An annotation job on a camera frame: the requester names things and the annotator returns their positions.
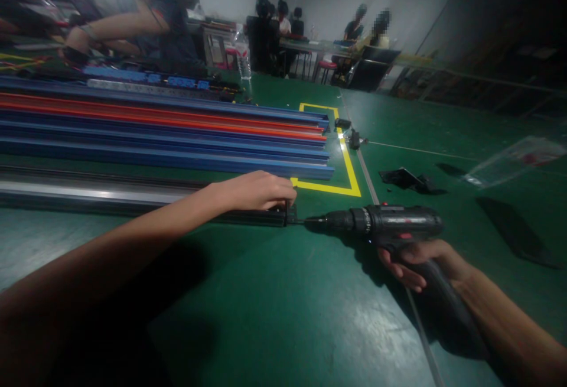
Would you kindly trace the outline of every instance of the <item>drill handle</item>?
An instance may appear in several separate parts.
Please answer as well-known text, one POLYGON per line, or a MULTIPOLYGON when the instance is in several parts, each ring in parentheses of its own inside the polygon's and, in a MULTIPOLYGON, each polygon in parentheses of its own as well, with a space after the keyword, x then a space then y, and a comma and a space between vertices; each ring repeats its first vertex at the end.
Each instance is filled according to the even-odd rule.
POLYGON ((437 263, 434 260, 428 260, 421 264, 410 264, 403 260, 400 254, 404 248, 410 245, 407 242, 396 243, 388 241, 388 243, 382 242, 377 245, 390 252, 390 258, 393 263, 404 265, 425 279, 427 286, 423 289, 421 295, 424 296, 428 304, 435 306, 436 311, 438 310, 440 313, 440 317, 443 317, 452 325, 448 329, 454 329, 455 332, 459 332, 466 337, 465 341, 472 350, 470 357, 487 359, 488 350, 471 314, 437 263))

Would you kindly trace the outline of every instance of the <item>red aluminum profile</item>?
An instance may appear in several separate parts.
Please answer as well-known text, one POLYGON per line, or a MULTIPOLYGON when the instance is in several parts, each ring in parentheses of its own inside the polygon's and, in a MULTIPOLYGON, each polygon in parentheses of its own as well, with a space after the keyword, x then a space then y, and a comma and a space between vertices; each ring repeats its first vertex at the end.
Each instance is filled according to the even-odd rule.
POLYGON ((274 137, 288 137, 288 138, 295 138, 295 139, 312 140, 312 141, 317 141, 317 142, 325 142, 327 140, 327 138, 324 137, 324 136, 300 134, 300 133, 295 133, 295 132, 266 130, 266 129, 259 129, 259 128, 241 128, 241 127, 235 127, 235 126, 229 126, 229 125, 219 125, 219 124, 202 123, 202 122, 175 121, 175 120, 169 120, 169 119, 155 119, 155 118, 149 118, 149 117, 138 116, 138 115, 123 116, 123 115, 116 115, 116 114, 103 113, 103 112, 77 111, 77 110, 68 110, 68 109, 60 109, 60 108, 51 108, 51 107, 30 105, 28 103, 10 103, 10 102, 4 102, 2 100, 0 100, 0 108, 32 111, 32 112, 39 112, 39 113, 52 113, 52 114, 60 114, 60 115, 95 117, 95 118, 101 118, 101 119, 110 119, 110 120, 127 121, 127 122, 139 122, 139 123, 147 123, 147 124, 170 125, 170 126, 176 126, 176 127, 187 127, 187 128, 203 129, 203 130, 226 131, 226 132, 236 132, 236 133, 249 133, 249 134, 258 134, 258 135, 274 136, 274 137))
POLYGON ((249 126, 260 129, 273 129, 277 131, 292 131, 303 134, 321 135, 323 129, 314 126, 302 126, 295 124, 276 123, 268 121, 248 120, 242 118, 230 118, 214 115, 203 115, 189 112, 168 111, 150 108, 137 108, 132 106, 109 105, 107 103, 85 102, 81 100, 56 99, 45 96, 29 96, 18 95, 15 93, 0 93, 0 98, 4 98, 4 102, 11 103, 28 103, 30 100, 38 102, 41 105, 55 105, 58 109, 67 108, 70 110, 102 111, 103 113, 114 113, 122 116, 138 116, 146 115, 155 119, 173 119, 176 121, 203 121, 205 123, 213 123, 226 126, 249 126))

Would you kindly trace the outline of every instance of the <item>chair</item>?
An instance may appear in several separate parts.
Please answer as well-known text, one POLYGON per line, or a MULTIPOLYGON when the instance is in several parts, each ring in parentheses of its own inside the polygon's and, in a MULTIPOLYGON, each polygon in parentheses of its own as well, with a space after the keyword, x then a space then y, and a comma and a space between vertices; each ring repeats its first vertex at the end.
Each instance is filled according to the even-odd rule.
POLYGON ((247 17, 250 65, 253 71, 275 74, 278 69, 279 23, 275 19, 247 17))
MULTIPOLYGON (((300 7, 296 7, 294 9, 295 19, 291 21, 291 33, 294 35, 300 35, 301 37, 304 37, 305 23, 299 19, 302 17, 302 15, 303 15, 303 10, 300 7)), ((303 71, 301 72, 301 79, 303 80, 305 76, 305 63, 307 62, 307 58, 309 57, 309 66, 311 67, 312 54, 310 51, 298 51, 297 55, 303 55, 303 71)), ((295 77, 297 77, 298 65, 299 65, 299 60, 297 64, 295 64, 295 77)))
POLYGON ((352 74, 347 80, 347 88, 363 92, 376 91, 399 54, 399 50, 365 46, 362 57, 353 67, 352 74))
POLYGON ((301 10, 301 8, 295 8, 294 10, 294 17, 297 19, 293 19, 291 21, 291 33, 292 34, 297 34, 297 35, 303 35, 305 32, 305 24, 303 21, 300 21, 299 18, 301 18, 301 15, 303 14, 303 11, 301 10))
POLYGON ((329 62, 326 60, 322 60, 319 62, 319 66, 318 69, 322 69, 323 70, 323 78, 321 79, 321 84, 325 84, 327 82, 327 74, 329 73, 329 71, 334 71, 337 69, 337 64, 335 64, 334 62, 329 62))

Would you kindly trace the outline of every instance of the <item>yellow floor marking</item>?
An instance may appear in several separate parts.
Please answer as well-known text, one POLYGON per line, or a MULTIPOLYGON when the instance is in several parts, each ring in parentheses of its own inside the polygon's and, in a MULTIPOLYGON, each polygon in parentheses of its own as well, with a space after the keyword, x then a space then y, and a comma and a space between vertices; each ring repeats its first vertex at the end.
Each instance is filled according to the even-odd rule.
MULTIPOLYGON (((312 108, 331 110, 335 118, 338 118, 338 108, 333 108, 331 106, 312 105, 310 103, 301 103, 299 105, 299 110, 303 111, 306 106, 311 106, 312 108)), ((348 174, 348 180, 350 181, 350 188, 341 188, 337 186, 309 183, 309 182, 299 181, 297 177, 292 177, 291 181, 294 184, 294 186, 303 189, 318 190, 321 192, 336 193, 341 195, 349 195, 349 196, 357 196, 357 197, 361 196, 359 184, 356 181, 356 176, 354 175, 353 163, 350 161, 350 155, 348 154, 347 144, 344 141, 343 129, 337 127, 337 133, 338 133, 339 142, 341 144, 341 151, 343 152, 344 163, 347 166, 347 174, 348 174)))

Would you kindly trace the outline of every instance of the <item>water bottle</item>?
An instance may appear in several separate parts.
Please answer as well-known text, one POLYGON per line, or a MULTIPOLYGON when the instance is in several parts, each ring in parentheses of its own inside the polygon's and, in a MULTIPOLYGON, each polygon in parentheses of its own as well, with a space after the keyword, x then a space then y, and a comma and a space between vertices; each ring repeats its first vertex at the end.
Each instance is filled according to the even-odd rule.
POLYGON ((496 186, 566 154, 561 143, 528 136, 478 164, 464 180, 480 189, 496 186))
POLYGON ((240 79, 244 85, 245 82, 250 81, 250 78, 252 78, 252 69, 250 68, 250 46, 248 45, 248 38, 244 35, 244 27, 242 24, 236 25, 234 48, 236 49, 240 79))

